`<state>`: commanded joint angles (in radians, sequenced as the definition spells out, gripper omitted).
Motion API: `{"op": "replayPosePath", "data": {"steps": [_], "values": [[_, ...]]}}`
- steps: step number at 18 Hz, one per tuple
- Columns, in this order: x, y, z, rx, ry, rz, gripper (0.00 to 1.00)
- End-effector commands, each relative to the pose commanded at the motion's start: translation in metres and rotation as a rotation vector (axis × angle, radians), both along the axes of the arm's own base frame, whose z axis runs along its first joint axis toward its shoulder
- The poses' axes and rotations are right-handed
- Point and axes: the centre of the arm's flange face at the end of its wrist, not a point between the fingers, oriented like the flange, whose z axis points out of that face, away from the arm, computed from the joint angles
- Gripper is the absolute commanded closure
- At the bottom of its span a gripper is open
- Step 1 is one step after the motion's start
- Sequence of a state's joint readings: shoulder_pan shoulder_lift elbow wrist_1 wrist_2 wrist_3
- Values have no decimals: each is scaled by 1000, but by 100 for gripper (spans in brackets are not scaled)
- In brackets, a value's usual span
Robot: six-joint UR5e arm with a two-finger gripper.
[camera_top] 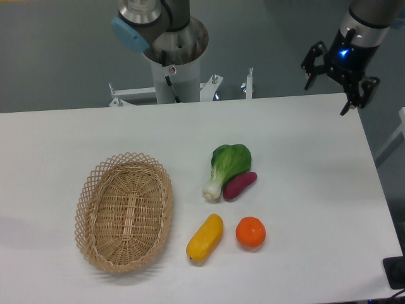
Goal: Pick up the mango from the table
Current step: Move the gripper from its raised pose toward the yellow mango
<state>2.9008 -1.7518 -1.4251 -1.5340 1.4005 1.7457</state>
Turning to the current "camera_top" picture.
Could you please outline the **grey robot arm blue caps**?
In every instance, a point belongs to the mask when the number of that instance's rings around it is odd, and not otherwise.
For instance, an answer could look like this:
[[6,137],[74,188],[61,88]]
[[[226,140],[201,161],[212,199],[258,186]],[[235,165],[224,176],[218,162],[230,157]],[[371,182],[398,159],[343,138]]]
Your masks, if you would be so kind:
[[[319,41],[303,59],[305,88],[326,74],[346,94],[341,115],[364,108],[380,83],[379,78],[366,76],[366,67],[402,6],[402,1],[351,1],[332,45]],[[158,103],[202,100],[199,60],[209,35],[190,15],[189,1],[119,1],[111,28],[124,46],[149,60]]]

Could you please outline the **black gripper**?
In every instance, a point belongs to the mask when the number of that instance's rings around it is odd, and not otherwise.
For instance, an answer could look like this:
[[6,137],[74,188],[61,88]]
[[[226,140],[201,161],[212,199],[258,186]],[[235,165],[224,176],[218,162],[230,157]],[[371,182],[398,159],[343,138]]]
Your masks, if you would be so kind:
[[[315,82],[320,70],[331,79],[342,85],[347,102],[340,112],[344,116],[349,110],[364,108],[373,98],[380,79],[366,76],[365,71],[374,57],[378,46],[362,46],[355,40],[359,29],[349,28],[345,34],[338,31],[330,49],[319,41],[312,45],[304,57],[301,68],[305,70],[307,82],[304,89],[307,91]],[[317,58],[323,56],[323,65],[316,65]]]

